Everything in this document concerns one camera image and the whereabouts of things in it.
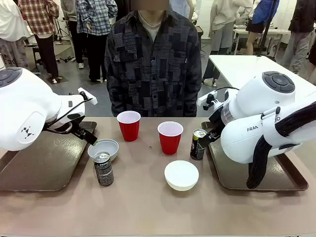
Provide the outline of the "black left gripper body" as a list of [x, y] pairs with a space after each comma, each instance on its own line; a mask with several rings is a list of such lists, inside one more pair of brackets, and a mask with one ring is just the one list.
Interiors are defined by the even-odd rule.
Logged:
[[78, 135], [80, 131], [82, 131], [82, 127], [80, 126], [80, 123], [85, 118], [85, 116], [82, 116], [80, 118], [74, 119], [66, 124], [63, 124], [61, 127], [53, 128], [53, 126], [46, 126], [45, 130], [51, 133], [56, 134], [73, 134]]

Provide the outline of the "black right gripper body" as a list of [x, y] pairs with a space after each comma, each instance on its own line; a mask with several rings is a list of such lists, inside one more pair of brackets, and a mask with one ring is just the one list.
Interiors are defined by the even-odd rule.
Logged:
[[223, 108], [217, 108], [209, 117], [209, 121], [212, 124], [212, 130], [210, 132], [211, 137], [218, 139], [221, 135], [222, 130], [225, 127], [225, 124], [221, 118], [221, 111]]

